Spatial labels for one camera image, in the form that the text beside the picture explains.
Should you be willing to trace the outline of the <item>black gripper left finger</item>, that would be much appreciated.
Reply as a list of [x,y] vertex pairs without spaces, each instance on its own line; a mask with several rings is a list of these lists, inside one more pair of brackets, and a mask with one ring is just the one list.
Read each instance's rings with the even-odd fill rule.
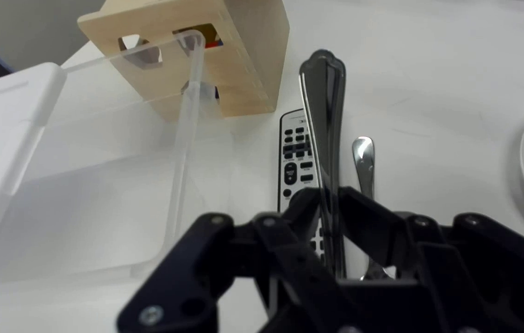
[[261,333],[337,333],[341,287],[308,244],[319,204],[306,189],[285,213],[241,226],[200,215],[122,307],[117,333],[219,333],[219,300],[235,280],[258,287],[269,311]]

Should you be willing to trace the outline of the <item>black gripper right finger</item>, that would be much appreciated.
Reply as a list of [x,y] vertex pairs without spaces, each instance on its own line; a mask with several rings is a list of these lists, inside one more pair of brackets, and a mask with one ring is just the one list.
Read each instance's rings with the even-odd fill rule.
[[443,333],[524,333],[524,237],[480,213],[450,226],[339,191],[345,235],[430,298]]

